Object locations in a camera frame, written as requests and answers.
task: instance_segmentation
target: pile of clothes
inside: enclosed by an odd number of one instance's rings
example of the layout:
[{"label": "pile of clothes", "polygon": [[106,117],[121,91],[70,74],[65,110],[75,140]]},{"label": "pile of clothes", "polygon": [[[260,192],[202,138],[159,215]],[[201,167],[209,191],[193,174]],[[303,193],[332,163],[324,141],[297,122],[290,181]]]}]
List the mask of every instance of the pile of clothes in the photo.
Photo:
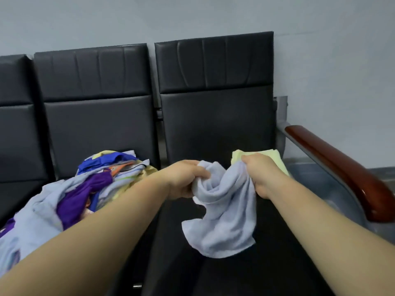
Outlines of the pile of clothes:
[{"label": "pile of clothes", "polygon": [[42,187],[0,230],[0,277],[32,251],[157,170],[134,151],[101,151],[74,177]]}]

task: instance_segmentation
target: light blue towel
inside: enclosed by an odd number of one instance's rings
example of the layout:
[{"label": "light blue towel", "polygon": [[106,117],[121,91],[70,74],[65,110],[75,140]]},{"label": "light blue towel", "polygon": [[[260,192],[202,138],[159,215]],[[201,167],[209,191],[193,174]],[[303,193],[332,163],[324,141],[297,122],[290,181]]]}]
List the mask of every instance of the light blue towel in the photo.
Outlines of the light blue towel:
[{"label": "light blue towel", "polygon": [[225,170],[218,162],[200,161],[211,172],[210,179],[192,184],[194,202],[206,208],[202,219],[182,222],[188,243],[202,255],[214,259],[239,253],[255,243],[256,195],[246,165],[236,162]]}]

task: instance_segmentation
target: wooden armrest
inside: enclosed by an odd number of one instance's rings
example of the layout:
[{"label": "wooden armrest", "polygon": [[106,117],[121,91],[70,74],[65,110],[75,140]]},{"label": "wooden armrest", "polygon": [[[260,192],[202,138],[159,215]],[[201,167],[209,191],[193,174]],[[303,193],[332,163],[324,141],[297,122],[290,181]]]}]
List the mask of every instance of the wooden armrest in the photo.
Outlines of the wooden armrest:
[{"label": "wooden armrest", "polygon": [[394,221],[395,198],[382,181],[304,127],[289,125],[285,127],[285,131],[348,185],[361,203],[369,221]]}]

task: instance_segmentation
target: person's right hand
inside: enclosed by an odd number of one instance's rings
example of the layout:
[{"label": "person's right hand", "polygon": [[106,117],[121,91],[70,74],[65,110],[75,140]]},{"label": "person's right hand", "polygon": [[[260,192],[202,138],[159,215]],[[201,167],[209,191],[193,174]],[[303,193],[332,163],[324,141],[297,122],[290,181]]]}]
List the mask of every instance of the person's right hand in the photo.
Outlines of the person's right hand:
[{"label": "person's right hand", "polygon": [[270,185],[280,184],[284,174],[269,156],[263,154],[243,155],[241,160],[247,165],[247,172],[255,185],[255,191],[263,199],[269,198]]}]

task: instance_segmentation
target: yellow fabric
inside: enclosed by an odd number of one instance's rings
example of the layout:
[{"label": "yellow fabric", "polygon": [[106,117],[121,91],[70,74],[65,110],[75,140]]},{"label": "yellow fabric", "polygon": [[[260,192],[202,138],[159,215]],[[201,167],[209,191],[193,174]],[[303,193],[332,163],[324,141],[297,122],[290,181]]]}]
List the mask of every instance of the yellow fabric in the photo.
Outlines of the yellow fabric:
[{"label": "yellow fabric", "polygon": [[118,189],[118,191],[116,192],[116,194],[112,197],[111,200],[117,199],[122,193],[124,193],[127,189],[129,189],[131,186],[133,186],[135,183],[141,181],[142,179],[146,178],[147,176],[149,176],[150,174],[157,172],[158,170],[151,166],[148,165],[141,173],[139,173],[139,175],[136,176],[136,178],[134,179],[133,182],[126,184],[122,187],[120,187]]},{"label": "yellow fabric", "polygon": [[115,153],[115,151],[101,151],[100,153],[94,154],[92,156],[92,159],[96,159],[98,157],[101,157],[102,155],[111,154],[111,153]]},{"label": "yellow fabric", "polygon": [[280,153],[277,149],[268,149],[267,151],[241,151],[241,150],[235,150],[232,153],[232,160],[230,161],[231,164],[234,164],[237,161],[241,160],[242,155],[252,155],[255,153],[260,153],[269,156],[270,158],[273,159],[274,163],[279,167],[279,169],[282,170],[286,175],[289,176],[288,170],[284,165],[284,162],[281,160]]}]

